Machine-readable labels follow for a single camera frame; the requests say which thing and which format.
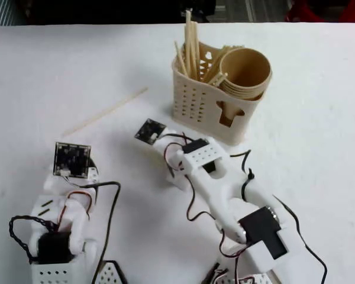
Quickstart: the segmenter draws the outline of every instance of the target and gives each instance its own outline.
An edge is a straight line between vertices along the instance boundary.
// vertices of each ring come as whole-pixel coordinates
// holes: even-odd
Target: red wire
[[[86,196],[89,197],[89,205],[88,205],[88,208],[86,210],[86,213],[88,215],[88,219],[90,219],[91,217],[89,216],[88,211],[90,210],[90,208],[92,206],[92,197],[91,197],[91,195],[89,193],[85,192],[85,191],[73,191],[73,192],[70,192],[68,194],[67,199],[69,199],[71,197],[71,195],[73,195],[73,194],[83,194],[83,195],[86,195]],[[66,212],[66,209],[67,209],[67,206],[64,206],[63,209],[62,209],[62,212],[60,213],[58,226],[57,226],[57,231],[59,230],[60,224],[62,223],[62,218],[64,216],[64,212]]]

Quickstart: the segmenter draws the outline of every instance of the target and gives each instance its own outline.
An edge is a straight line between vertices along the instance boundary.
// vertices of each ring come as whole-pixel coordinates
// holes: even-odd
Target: wooden chopstick
[[[182,52],[178,46],[178,43],[176,42],[176,40],[173,42],[175,44],[175,49],[176,49],[176,53],[178,55],[177,59],[179,61],[179,64],[180,64],[180,67],[181,67],[181,70],[182,70],[182,73],[185,75],[185,76],[188,76],[188,73],[187,73],[187,69],[185,68],[185,64],[184,64],[184,61],[183,61],[183,56],[182,56]]]

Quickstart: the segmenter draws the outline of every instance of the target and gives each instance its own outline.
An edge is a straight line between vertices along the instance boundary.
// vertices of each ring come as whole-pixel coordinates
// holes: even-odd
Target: black circuit board
[[[90,146],[57,142],[55,144],[53,174],[60,176],[61,170],[69,170],[70,177],[86,179],[88,177],[90,155]]]
[[[148,119],[137,132],[135,138],[153,145],[165,128],[164,124]]]

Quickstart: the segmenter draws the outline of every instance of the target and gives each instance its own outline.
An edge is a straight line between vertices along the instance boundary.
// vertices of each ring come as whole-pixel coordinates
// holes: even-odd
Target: wire
[[[87,208],[87,210],[86,210],[86,213],[87,213],[87,215],[88,215],[88,219],[90,220],[90,219],[91,219],[91,216],[89,216],[89,213],[88,213],[88,212],[89,212],[89,210],[90,210],[90,208],[91,208],[91,206],[92,206],[92,197],[91,197],[91,195],[90,195],[88,192],[84,192],[84,191],[72,191],[72,192],[70,192],[70,193],[68,194],[67,199],[69,199],[69,198],[71,197],[71,195],[73,195],[73,194],[82,194],[82,195],[86,195],[86,196],[89,197],[89,205],[88,205],[88,208]],[[60,217],[59,217],[59,220],[58,220],[58,228],[57,228],[57,231],[59,230],[60,224],[62,223],[62,218],[63,218],[63,216],[64,216],[64,213],[66,212],[66,209],[67,209],[67,206],[65,205],[65,206],[63,207],[63,209],[62,209],[62,212],[60,213]]]
[[[226,268],[225,270],[223,270],[221,273],[219,273],[216,277],[215,277],[215,279],[213,279],[213,284],[217,284],[217,281],[221,278],[221,277],[223,277],[223,276],[225,276],[226,275],[226,273],[228,273],[228,269]]]
[[[100,259],[99,259],[99,263],[97,265],[95,274],[94,274],[93,279],[92,279],[92,284],[95,284],[97,275],[99,274],[99,269],[100,269],[101,263],[102,263],[102,261],[104,259],[104,254],[105,254],[107,246],[108,246],[109,234],[110,234],[110,230],[111,230],[111,223],[112,223],[114,206],[116,205],[116,202],[117,202],[117,199],[118,199],[118,195],[120,194],[120,191],[121,191],[121,184],[119,182],[101,182],[101,183],[94,183],[94,184],[91,184],[91,185],[83,185],[83,186],[81,186],[81,188],[99,188],[100,186],[107,186],[107,185],[116,185],[117,186],[117,193],[114,196],[114,200],[113,200],[113,203],[112,203],[111,211],[109,213],[109,220],[108,220],[108,226],[107,226],[107,229],[106,229],[107,232],[106,232],[106,236],[105,236],[104,247],[102,249],[102,253],[101,253],[101,256],[100,256]]]
[[[255,277],[254,276],[247,276],[247,277],[241,279],[242,282],[249,281],[249,280],[252,280],[251,284],[255,284]]]
[[[242,167],[242,171],[243,171],[244,173],[246,173],[246,171],[244,170],[244,166],[245,166],[245,164],[246,164],[246,160],[247,160],[247,158],[248,158],[248,156],[249,156],[250,153],[251,153],[251,149],[250,149],[250,150],[247,150],[246,152],[240,153],[240,154],[230,155],[231,158],[236,158],[236,157],[244,156],[244,157],[243,157],[243,160],[242,160],[242,166],[241,166],[241,167]]]
[[[192,138],[190,138],[190,137],[188,137],[188,136],[185,136],[185,134],[184,134],[184,135],[181,135],[181,134],[175,134],[175,133],[167,133],[167,134],[163,135],[162,137],[160,137],[159,139],[162,139],[162,138],[164,138],[164,137],[166,137],[166,136],[179,137],[179,138],[187,139],[187,140],[189,140],[190,142],[193,142],[193,141],[194,141],[194,139],[192,139]]]
[[[181,145],[180,143],[177,143],[177,142],[171,142],[171,143],[169,143],[169,144],[166,146],[166,148],[164,149],[164,152],[163,152],[163,158],[164,158],[164,161],[165,161],[166,164],[167,164],[167,167],[168,167],[169,169],[178,171],[178,170],[180,170],[180,169],[175,169],[174,167],[171,167],[171,165],[168,164],[168,161],[167,161],[167,156],[166,156],[166,155],[167,155],[167,149],[168,149],[171,145],[178,145],[178,146],[181,146],[181,147],[183,147],[183,145]]]
[[[316,258],[318,260],[319,263],[322,264],[322,266],[324,267],[324,274],[322,276],[322,281],[321,281],[321,284],[324,284],[325,283],[325,280],[326,280],[326,275],[327,275],[327,266],[325,264],[325,262],[320,259],[319,256],[317,256],[314,251],[311,250],[311,248],[306,244],[304,238],[302,237],[301,235],[301,231],[300,231],[300,222],[298,220],[298,217],[297,215],[293,212],[293,210],[291,210],[288,205],[286,205],[284,202],[282,202],[279,198],[277,198],[276,196],[274,196],[284,207],[284,209],[286,209],[288,211],[288,213],[291,214],[291,216],[294,218],[295,222],[296,222],[296,229],[297,229],[297,233],[300,235],[300,238],[302,239],[302,241],[304,242],[304,245],[305,245],[305,248],[308,250],[308,252],[314,256],[314,258]]]
[[[195,188],[193,187],[192,181],[189,179],[189,177],[188,177],[187,175],[185,175],[185,178],[187,178],[187,180],[188,180],[189,183],[191,184],[191,188],[192,188],[192,200],[191,200],[191,202],[190,202],[189,205],[188,205],[187,213],[186,213],[187,220],[190,221],[190,222],[193,222],[193,221],[195,221],[197,218],[199,218],[202,214],[208,214],[208,215],[215,221],[215,218],[213,217],[213,215],[210,214],[208,211],[201,211],[200,213],[198,213],[198,214],[197,214],[196,216],[194,216],[193,218],[190,218],[190,217],[189,217],[189,212],[191,211],[191,208],[192,208],[192,206],[193,206],[193,203],[195,202],[196,190],[195,190]]]
[[[183,134],[183,136],[184,136],[184,143],[187,145],[188,144],[188,141],[187,141],[187,136],[185,135],[185,133],[184,132],[182,132],[182,134]]]
[[[13,232],[13,225],[14,225],[14,221],[16,221],[16,220],[32,220],[32,221],[38,222],[42,226],[44,226],[50,233],[55,232],[57,230],[57,224],[55,224],[51,221],[46,221],[44,219],[37,218],[34,216],[29,216],[29,215],[14,216],[9,221],[9,235],[16,241],[16,243],[18,243],[22,247],[23,250],[25,250],[26,255],[28,256],[28,259],[29,259],[29,264],[31,264],[32,262],[37,261],[38,257],[32,256],[29,251],[28,245],[23,243]]]
[[[89,197],[89,204],[88,204],[88,208],[87,208],[87,214],[88,214],[88,212],[92,206],[92,196],[88,192],[85,192],[85,191],[72,191],[68,194],[67,199],[69,199],[71,197],[71,195],[73,195],[73,194],[82,194],[82,195]]]
[[[234,258],[238,257],[241,253],[243,253],[245,250],[247,250],[249,248],[249,246],[245,246],[244,248],[241,248],[239,251],[236,251],[233,254],[225,254],[223,252],[223,250],[222,250],[222,245],[224,244],[224,241],[225,241],[225,231],[224,231],[224,229],[221,230],[221,233],[222,233],[222,238],[221,238],[220,245],[219,245],[218,249],[220,250],[220,253],[224,257],[227,257],[228,259],[234,259]]]

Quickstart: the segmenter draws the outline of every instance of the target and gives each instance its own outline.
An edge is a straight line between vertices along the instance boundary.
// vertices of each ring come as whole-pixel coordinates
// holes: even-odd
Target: white table surface
[[[253,149],[248,165],[299,215],[306,242],[328,265],[327,283],[355,283],[355,24],[202,24],[199,38],[269,58],[267,95],[230,151]],[[91,145],[101,180],[122,183],[105,258],[119,262],[129,283],[199,283],[214,264],[214,224],[185,219],[191,194],[168,184],[163,162],[133,138],[148,117],[197,137],[170,117],[173,40],[183,42],[183,25],[0,28],[0,283],[30,281],[8,221],[30,212],[55,141]],[[93,216],[102,220],[92,232],[101,241],[113,194],[101,195]],[[203,207],[199,199],[194,210]],[[15,230],[28,240],[28,224]],[[314,266],[311,283],[319,283]]]

